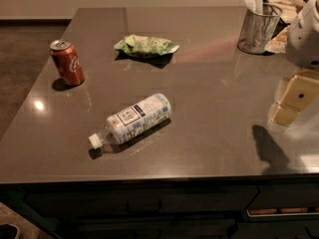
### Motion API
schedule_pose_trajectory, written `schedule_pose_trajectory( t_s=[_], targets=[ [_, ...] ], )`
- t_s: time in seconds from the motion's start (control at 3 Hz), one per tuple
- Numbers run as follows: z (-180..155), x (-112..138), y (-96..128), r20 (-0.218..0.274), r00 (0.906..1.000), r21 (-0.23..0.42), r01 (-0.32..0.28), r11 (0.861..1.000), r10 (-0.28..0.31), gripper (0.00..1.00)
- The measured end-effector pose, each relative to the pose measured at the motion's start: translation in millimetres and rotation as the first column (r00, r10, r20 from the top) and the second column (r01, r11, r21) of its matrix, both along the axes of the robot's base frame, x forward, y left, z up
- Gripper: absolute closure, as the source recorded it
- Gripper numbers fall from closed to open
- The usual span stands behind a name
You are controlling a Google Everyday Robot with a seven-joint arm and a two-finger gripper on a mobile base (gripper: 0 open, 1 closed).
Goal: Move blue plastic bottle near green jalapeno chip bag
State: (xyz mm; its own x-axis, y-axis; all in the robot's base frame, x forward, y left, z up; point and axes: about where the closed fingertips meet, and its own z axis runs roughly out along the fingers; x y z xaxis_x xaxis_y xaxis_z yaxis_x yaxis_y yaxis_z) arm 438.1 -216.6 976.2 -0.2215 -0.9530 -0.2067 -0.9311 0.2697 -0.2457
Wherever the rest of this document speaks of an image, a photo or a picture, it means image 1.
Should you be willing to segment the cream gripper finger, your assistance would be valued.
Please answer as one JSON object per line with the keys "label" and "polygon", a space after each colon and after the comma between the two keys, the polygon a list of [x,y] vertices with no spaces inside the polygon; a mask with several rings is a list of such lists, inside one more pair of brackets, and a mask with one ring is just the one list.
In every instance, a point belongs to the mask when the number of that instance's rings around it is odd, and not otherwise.
{"label": "cream gripper finger", "polygon": [[302,70],[284,79],[278,87],[271,120],[291,125],[319,97],[319,72]]}

